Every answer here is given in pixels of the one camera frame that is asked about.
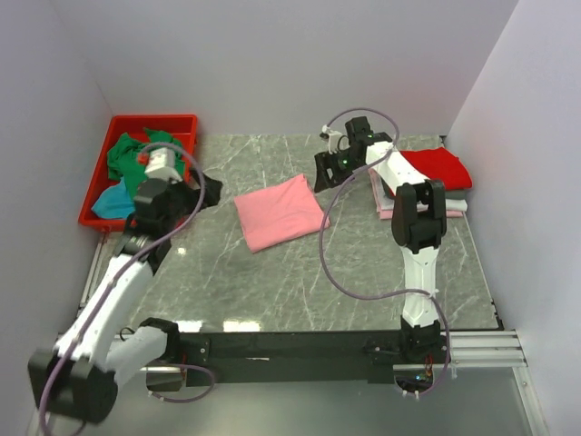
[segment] folded pink cloth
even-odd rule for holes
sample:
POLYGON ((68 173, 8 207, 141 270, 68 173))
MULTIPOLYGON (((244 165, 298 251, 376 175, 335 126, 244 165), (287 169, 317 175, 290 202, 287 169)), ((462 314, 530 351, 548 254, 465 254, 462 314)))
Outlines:
POLYGON ((304 174, 235 197, 234 203, 244 238, 253 253, 317 232, 323 220, 323 211, 304 174))
MULTIPOLYGON (((395 203, 383 192, 381 179, 375 170, 369 169, 369 176, 371 178, 371 191, 373 192, 373 198, 375 199, 379 218, 380 220, 390 220, 393 218, 393 206, 395 203)), ((465 211, 467 207, 468 205, 465 200, 446 200, 446 216, 448 218, 462 217, 464 216, 463 211, 465 211)), ((427 209, 427 206, 422 204, 418 206, 418 210, 424 209, 427 209)))

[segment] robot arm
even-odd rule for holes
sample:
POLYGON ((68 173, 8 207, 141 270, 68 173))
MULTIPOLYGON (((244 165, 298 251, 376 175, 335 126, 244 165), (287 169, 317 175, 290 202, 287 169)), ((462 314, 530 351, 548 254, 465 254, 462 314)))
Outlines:
MULTIPOLYGON (((89 319, 109 282, 129 259, 173 230, 198 203, 200 190, 190 188, 175 172, 174 158, 174 152, 167 148, 150 153, 145 170, 149 178, 140 184, 133 198, 135 212, 125 222, 121 240, 95 294, 54 348, 36 351, 29 360, 28 372, 37 407, 54 366, 71 344, 78 342, 79 331, 86 322, 90 322, 88 330, 53 385, 47 404, 49 412, 99 423, 113 408, 117 392, 143 366, 154 360, 179 360, 178 325, 166 320, 145 320, 126 342, 114 349, 111 347, 132 304, 147 289, 169 252, 169 239, 133 263, 117 281, 101 310, 89 319)), ((221 182, 207 176, 204 181, 206 194, 202 208, 217 204, 222 189, 221 182)))
MULTIPOLYGON (((395 193, 391 231, 401 247, 405 266, 405 287, 436 292, 436 259, 441 238, 446 234, 444 185, 429 180, 417 171, 394 147, 385 133, 374 133, 364 116, 345 124, 349 148, 315 155, 317 182, 315 192, 338 186, 357 168, 389 157, 373 166, 385 185, 395 193), (428 207, 418 210, 418 204, 428 207)), ((331 139, 336 132, 323 127, 321 138, 331 139)), ((410 353, 421 355, 440 341, 438 312, 425 295, 406 294, 401 330, 410 353)))

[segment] cable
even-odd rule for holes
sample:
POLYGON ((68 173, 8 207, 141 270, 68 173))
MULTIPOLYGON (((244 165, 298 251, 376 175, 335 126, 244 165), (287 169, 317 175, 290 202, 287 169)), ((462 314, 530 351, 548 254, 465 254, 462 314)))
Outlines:
POLYGON ((347 178, 347 180, 345 180, 345 182, 343 182, 340 185, 339 189, 335 193, 335 196, 331 200, 329 206, 327 207, 327 210, 325 211, 325 214, 323 214, 323 219, 320 222, 320 228, 319 228, 320 265, 321 265, 323 271, 325 272, 325 275, 329 279, 329 281, 333 284, 333 286, 335 286, 339 291, 343 292, 345 295, 348 295, 351 298, 355 298, 357 300, 363 300, 363 301, 375 301, 375 300, 382 300, 384 298, 395 297, 398 295, 405 295, 407 293, 419 293, 419 294, 428 296, 429 299, 434 303, 434 307, 436 308, 436 312, 438 312, 438 317, 442 321, 442 323, 444 324, 444 332, 446 334, 446 358, 444 361, 444 366, 442 368, 441 374, 437 377, 436 380, 434 380, 431 387, 429 387, 428 389, 426 389, 425 391, 423 391, 419 394, 419 396, 422 396, 422 395, 427 394, 428 392, 431 392, 434 388, 436 388, 436 386, 438 386, 440 383, 442 383, 442 381, 446 377, 446 371, 448 369, 448 362, 450 361, 450 329, 448 326, 448 320, 446 319, 446 316, 444 315, 444 311, 442 310, 442 308, 439 305, 436 298, 433 297, 428 291, 424 291, 421 289, 402 289, 399 291, 387 292, 387 293, 383 293, 380 295, 359 295, 359 294, 356 294, 354 292, 350 292, 347 289, 345 289, 339 282, 337 282, 337 280, 335 280, 335 278, 333 277, 333 275, 330 272, 329 266, 327 265, 327 261, 325 260, 325 250, 323 248, 323 234, 325 232, 325 223, 329 219, 331 209, 337 203, 337 200, 339 199, 341 193, 345 190, 345 188, 349 185, 349 183, 351 183, 353 180, 355 180, 355 177, 357 177, 359 174, 361 174, 363 172, 367 172, 373 166, 380 164, 381 162, 389 159, 389 157, 391 156, 391 154, 395 150, 395 148, 398 144, 398 140, 399 140, 399 127, 398 127, 397 123, 389 115, 384 114, 380 111, 376 111, 375 109, 369 109, 367 107, 355 107, 355 108, 343 111, 343 112, 335 115, 333 118, 331 118, 330 121, 326 125, 328 127, 330 127, 330 125, 335 120, 337 120, 340 116, 343 116, 344 114, 348 114, 350 112, 355 112, 355 111, 372 112, 372 113, 380 115, 383 118, 385 118, 386 120, 388 120, 391 123, 391 125, 393 125, 393 129, 395 130, 395 136, 393 138, 393 147, 390 148, 389 151, 384 156, 380 157, 377 161, 363 165, 360 168, 353 171, 353 174, 350 175, 347 178))
POLYGON ((123 337, 123 330, 128 330, 130 334, 135 334, 135 330, 132 329, 131 327, 123 327, 120 331, 119 331, 119 339, 121 339, 123 342, 127 341, 124 337, 123 337))
POLYGON ((432 353, 426 356, 426 363, 424 365, 424 369, 426 371, 426 375, 431 377, 433 375, 433 367, 434 367, 434 360, 432 358, 432 353))
MULTIPOLYGON (((187 153, 181 147, 179 147, 175 144, 170 144, 170 143, 147 144, 141 150, 141 153, 147 153, 149 150, 151 150, 154 147, 171 148, 175 152, 177 152, 177 153, 181 154, 183 157, 185 157, 188 161, 190 161, 190 164, 192 164, 193 168, 196 170, 196 173, 198 174, 198 178, 200 180, 199 181, 200 198, 198 199, 198 203, 193 208, 192 213, 190 213, 190 215, 185 219, 185 221, 182 224, 180 224, 175 229, 173 229, 171 232, 165 234, 164 236, 162 236, 158 240, 154 241, 152 244, 142 248, 131 259, 129 259, 129 261, 127 261, 127 263, 124 264, 119 269, 119 271, 117 271, 117 273, 113 276, 111 281, 109 281, 109 283, 107 283, 107 286, 105 287, 103 295, 101 295, 101 298, 99 298, 99 300, 97 301, 93 310, 89 313, 89 316, 87 316, 87 319, 85 320, 84 324, 79 329, 79 332, 78 332, 76 338, 74 338, 71 341, 71 344, 66 349, 63 356, 58 360, 58 362, 54 366, 53 370, 51 371, 50 375, 48 376, 48 379, 46 380, 46 384, 44 385, 44 389, 43 389, 43 394, 41 395, 40 404, 38 406, 40 427, 41 427, 45 436, 52 436, 51 430, 49 429, 48 423, 46 422, 46 409, 48 406, 48 398, 49 398, 51 390, 53 389, 54 382, 56 381, 56 378, 58 377, 58 374, 60 373, 60 371, 63 369, 64 365, 67 363, 67 361, 73 355, 73 352, 76 349, 77 345, 83 340, 84 334, 89 329, 89 326, 91 325, 91 322, 93 322, 94 318, 97 316, 97 313, 103 307, 105 301, 107 300, 107 297, 109 297, 109 294, 111 294, 112 290, 114 289, 115 285, 117 284, 117 281, 119 281, 119 279, 125 274, 125 272, 127 272, 127 270, 129 269, 129 267, 131 265, 133 265, 135 262, 137 262, 139 259, 141 259, 149 251, 153 250, 155 247, 157 247, 161 243, 164 243, 165 241, 170 239, 172 236, 174 236, 176 233, 180 232, 185 226, 187 226, 192 221, 193 217, 202 208, 204 195, 206 194, 206 183, 204 181, 202 168, 196 162, 196 160, 193 158, 193 156, 191 154, 187 153)), ((78 431, 76 431, 74 433, 74 436, 78 435, 79 432, 83 429, 83 427, 84 427, 84 425, 81 427, 81 429, 79 429, 78 431)))
POLYGON ((183 369, 183 370, 196 370, 196 371, 199 371, 199 372, 204 372, 210 378, 210 386, 208 386, 208 389, 206 389, 200 395, 196 395, 195 397, 191 397, 191 398, 185 398, 185 399, 168 398, 168 397, 164 397, 163 395, 160 395, 157 392, 150 392, 150 394, 152 395, 152 397, 155 397, 155 398, 157 398, 158 400, 161 400, 161 401, 171 402, 171 403, 174 403, 174 404, 185 404, 187 402, 194 402, 194 401, 201 400, 203 397, 205 397, 206 395, 208 395, 210 392, 213 391, 214 386, 216 385, 216 376, 209 369, 204 368, 202 366, 186 365, 186 364, 181 364, 181 363, 176 363, 176 364, 174 364, 172 366, 175 366, 175 367, 180 368, 180 369, 183 369))

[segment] folded red cloth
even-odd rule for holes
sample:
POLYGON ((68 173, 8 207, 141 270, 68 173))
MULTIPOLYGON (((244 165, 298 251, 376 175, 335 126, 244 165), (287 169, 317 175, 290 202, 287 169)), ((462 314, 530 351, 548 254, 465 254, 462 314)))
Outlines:
POLYGON ((401 155, 428 178, 441 180, 447 191, 472 187, 466 167, 444 147, 419 152, 402 151, 401 155))

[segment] marble table surface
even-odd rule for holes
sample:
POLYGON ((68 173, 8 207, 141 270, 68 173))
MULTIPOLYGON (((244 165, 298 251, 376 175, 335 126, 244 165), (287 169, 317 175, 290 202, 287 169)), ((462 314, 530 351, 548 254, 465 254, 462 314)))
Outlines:
MULTIPOLYGON (((402 138, 400 149, 441 146, 437 136, 402 138)), ((242 236, 236 195, 305 173, 315 182, 316 135, 210 135, 197 157, 204 172, 223 181, 221 203, 202 211, 176 235, 153 283, 130 311, 127 325, 154 316, 189 331, 343 331, 398 329, 403 297, 361 302, 337 291, 320 267, 317 235, 252 254, 242 236)), ((334 190, 317 194, 326 208, 334 190)), ((376 294, 404 284, 400 248, 389 221, 380 221, 369 177, 362 175, 339 199, 326 231, 327 259, 349 290, 376 294)), ((118 241, 103 244, 99 282, 118 241)), ((495 308, 465 218, 448 219, 437 266, 438 301, 453 329, 496 329, 495 308)))

